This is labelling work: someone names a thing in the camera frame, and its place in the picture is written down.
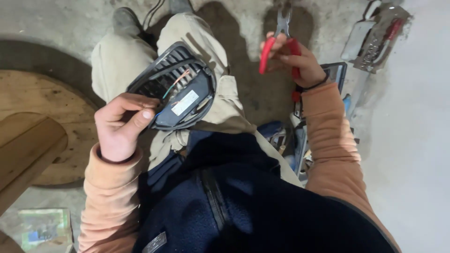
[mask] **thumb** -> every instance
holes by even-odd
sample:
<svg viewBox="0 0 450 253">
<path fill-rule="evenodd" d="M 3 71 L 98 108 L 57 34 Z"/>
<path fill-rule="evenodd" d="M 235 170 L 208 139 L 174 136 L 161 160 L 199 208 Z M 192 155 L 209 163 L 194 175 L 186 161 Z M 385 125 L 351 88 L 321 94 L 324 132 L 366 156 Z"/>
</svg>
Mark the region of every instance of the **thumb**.
<svg viewBox="0 0 450 253">
<path fill-rule="evenodd" d="M 119 131 L 130 139 L 137 138 L 139 133 L 150 124 L 153 117 L 155 117 L 155 111 L 152 109 L 146 108 L 138 111 Z"/>
<path fill-rule="evenodd" d="M 298 56 L 298 55 L 280 55 L 279 59 L 284 64 L 287 64 L 292 67 L 297 68 L 306 68 L 309 64 L 309 59 L 305 56 Z"/>
</svg>

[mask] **hand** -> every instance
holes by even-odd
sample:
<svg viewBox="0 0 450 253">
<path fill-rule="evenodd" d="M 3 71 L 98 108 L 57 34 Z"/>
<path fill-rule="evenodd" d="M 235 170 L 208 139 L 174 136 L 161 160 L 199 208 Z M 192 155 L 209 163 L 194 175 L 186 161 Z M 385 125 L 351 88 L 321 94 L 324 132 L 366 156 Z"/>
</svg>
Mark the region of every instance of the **hand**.
<svg viewBox="0 0 450 253">
<path fill-rule="evenodd" d="M 274 35 L 274 32 L 268 32 L 267 38 Z M 300 87 L 309 88 L 322 82 L 326 74 L 322 67 L 317 63 L 315 56 L 304 45 L 299 43 L 301 56 L 290 55 L 290 50 L 286 46 L 287 37 L 284 33 L 277 36 L 274 46 L 269 54 L 270 59 L 274 59 L 271 65 L 267 67 L 267 72 L 273 72 L 279 69 L 292 67 L 300 69 L 301 77 L 294 80 Z M 265 41 L 261 43 L 261 50 L 264 48 Z"/>
<path fill-rule="evenodd" d="M 136 150 L 139 133 L 155 116 L 158 99 L 122 93 L 98 110 L 95 124 L 99 135 L 102 160 L 121 163 Z"/>
</svg>

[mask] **orange sleeve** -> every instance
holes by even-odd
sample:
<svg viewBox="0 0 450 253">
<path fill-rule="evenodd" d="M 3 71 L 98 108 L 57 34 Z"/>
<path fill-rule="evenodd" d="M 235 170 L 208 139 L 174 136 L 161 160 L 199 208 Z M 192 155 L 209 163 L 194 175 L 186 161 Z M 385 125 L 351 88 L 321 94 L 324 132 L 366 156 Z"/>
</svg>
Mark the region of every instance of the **orange sleeve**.
<svg viewBox="0 0 450 253">
<path fill-rule="evenodd" d="M 366 185 L 345 107 L 336 83 L 302 94 L 304 117 L 314 165 L 306 189 L 343 200 L 362 211 L 400 250 L 377 218 L 365 193 Z"/>
<path fill-rule="evenodd" d="M 81 213 L 79 253 L 131 252 L 138 230 L 138 175 L 136 164 L 142 157 L 137 149 L 133 158 L 118 165 L 102 161 L 99 144 L 90 152 L 85 172 L 86 207 Z"/>
</svg>

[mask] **pliers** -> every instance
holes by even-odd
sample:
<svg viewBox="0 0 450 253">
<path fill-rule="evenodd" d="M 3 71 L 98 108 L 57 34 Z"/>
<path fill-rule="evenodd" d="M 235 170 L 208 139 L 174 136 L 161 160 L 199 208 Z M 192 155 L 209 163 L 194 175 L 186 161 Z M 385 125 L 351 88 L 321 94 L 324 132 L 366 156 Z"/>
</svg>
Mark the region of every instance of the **pliers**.
<svg viewBox="0 0 450 253">
<path fill-rule="evenodd" d="M 283 17 L 283 9 L 284 4 L 280 3 L 278 8 L 278 16 L 277 16 L 277 30 L 273 37 L 268 38 L 264 44 L 264 48 L 261 52 L 261 61 L 259 63 L 259 73 L 264 74 L 266 72 L 267 67 L 267 60 L 269 59 L 270 50 L 275 44 L 276 38 L 278 34 L 281 33 L 281 31 L 284 31 L 284 34 L 288 38 L 286 45 L 288 46 L 289 50 L 291 51 L 291 55 L 298 55 L 301 56 L 302 52 L 300 50 L 300 46 L 298 44 L 297 39 L 291 38 L 289 35 L 289 22 L 291 21 L 291 15 L 292 15 L 292 5 L 288 3 L 288 12 L 286 17 Z M 292 68 L 292 78 L 298 79 L 300 78 L 300 69 L 297 67 Z"/>
</svg>

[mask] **black shoe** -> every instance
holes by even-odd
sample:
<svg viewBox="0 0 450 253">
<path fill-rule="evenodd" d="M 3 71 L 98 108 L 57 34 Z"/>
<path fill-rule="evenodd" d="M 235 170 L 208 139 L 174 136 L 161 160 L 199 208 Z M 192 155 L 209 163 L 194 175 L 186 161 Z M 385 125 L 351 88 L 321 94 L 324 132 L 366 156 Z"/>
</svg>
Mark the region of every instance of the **black shoe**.
<svg viewBox="0 0 450 253">
<path fill-rule="evenodd" d="M 189 0 L 169 0 L 170 13 L 194 12 Z"/>
<path fill-rule="evenodd" d="M 126 33 L 131 36 L 139 36 L 143 32 L 138 17 L 128 7 L 116 9 L 112 19 L 112 26 L 115 32 Z"/>
</svg>

